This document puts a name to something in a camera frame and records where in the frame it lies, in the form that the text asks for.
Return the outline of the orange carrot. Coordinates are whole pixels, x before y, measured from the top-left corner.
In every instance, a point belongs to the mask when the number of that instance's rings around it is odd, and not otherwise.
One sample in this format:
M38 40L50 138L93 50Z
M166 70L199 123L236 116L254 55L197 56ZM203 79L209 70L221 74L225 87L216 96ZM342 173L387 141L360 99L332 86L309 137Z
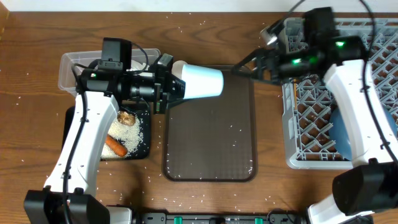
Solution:
M107 135L105 144L119 157L124 157L127 154L127 149L114 140L110 135Z

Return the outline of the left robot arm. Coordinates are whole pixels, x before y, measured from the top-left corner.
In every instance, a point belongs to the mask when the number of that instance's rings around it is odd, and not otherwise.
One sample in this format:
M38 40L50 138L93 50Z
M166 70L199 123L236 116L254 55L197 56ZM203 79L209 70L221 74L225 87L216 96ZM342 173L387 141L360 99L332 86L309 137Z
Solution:
M174 58L162 54L132 70L131 55L102 57L75 76L78 94L61 155L42 190L29 190L24 210L31 223L136 223L133 209L104 206L95 198L97 169L112 122L124 100L149 101L155 113L185 94L172 74Z

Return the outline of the dark blue plate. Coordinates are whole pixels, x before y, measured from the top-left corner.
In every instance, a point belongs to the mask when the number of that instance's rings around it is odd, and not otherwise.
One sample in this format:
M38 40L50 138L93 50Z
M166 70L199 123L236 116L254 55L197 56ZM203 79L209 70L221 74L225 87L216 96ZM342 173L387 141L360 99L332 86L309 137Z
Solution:
M382 141L369 111L364 113L355 118L338 108L332 112L329 136L335 142L335 149L351 161L353 167L368 164L373 158L380 163L392 162L388 152L380 149Z

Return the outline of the wooden chopstick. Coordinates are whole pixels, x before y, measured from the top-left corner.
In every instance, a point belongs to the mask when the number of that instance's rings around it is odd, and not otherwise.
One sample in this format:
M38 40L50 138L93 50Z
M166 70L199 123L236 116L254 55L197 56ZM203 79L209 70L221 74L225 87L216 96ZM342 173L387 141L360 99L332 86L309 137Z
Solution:
M294 80L293 83L293 89L294 89L294 110L297 110L297 84L295 82L296 80Z

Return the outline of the dried brown mushroom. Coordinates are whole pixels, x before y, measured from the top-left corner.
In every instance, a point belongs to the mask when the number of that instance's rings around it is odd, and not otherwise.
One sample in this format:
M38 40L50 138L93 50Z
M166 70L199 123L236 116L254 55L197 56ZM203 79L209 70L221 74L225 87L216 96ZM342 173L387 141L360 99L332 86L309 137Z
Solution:
M134 126L136 119L135 116L126 111L119 111L117 121L126 126Z

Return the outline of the pile of white rice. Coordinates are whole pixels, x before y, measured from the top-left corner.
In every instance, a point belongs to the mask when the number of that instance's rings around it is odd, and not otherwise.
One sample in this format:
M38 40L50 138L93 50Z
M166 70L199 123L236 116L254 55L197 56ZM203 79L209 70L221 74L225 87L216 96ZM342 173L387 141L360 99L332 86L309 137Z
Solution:
M138 153L138 147L144 140L141 122L137 118L134 126L123 125L116 118L108 130L108 135L124 146L127 149L127 154L124 157L119 157L104 144L101 153L101 159L104 161L131 159Z

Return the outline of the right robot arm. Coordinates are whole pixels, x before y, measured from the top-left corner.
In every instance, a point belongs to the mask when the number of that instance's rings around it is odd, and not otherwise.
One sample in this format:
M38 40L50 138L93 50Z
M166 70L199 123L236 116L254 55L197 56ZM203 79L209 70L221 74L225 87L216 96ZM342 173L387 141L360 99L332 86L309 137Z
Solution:
M346 223L397 207L397 138L379 101L357 36L310 40L308 49L257 49L232 69L273 85L317 74L332 92L351 144L352 168L335 177L332 193L307 209L307 223Z

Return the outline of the light blue plastic cup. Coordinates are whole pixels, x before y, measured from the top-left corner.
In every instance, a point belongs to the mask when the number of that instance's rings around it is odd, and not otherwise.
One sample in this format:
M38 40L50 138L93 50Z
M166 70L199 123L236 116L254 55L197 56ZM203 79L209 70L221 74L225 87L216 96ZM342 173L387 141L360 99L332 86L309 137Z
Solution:
M214 68L186 64L182 68L182 80L184 100L220 96L224 87L223 73Z

